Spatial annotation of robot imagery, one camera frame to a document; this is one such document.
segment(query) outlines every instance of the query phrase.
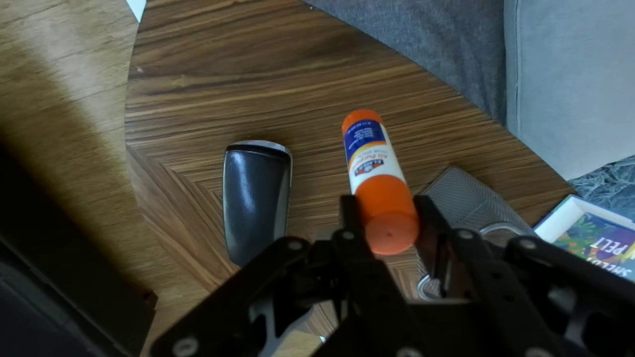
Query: orange object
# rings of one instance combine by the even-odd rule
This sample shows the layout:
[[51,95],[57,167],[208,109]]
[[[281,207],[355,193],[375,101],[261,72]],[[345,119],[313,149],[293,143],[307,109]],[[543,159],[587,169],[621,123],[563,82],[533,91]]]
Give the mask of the orange object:
[[373,254],[408,250],[418,236],[418,218],[381,117],[357,109],[343,119],[341,135],[351,193],[359,201]]

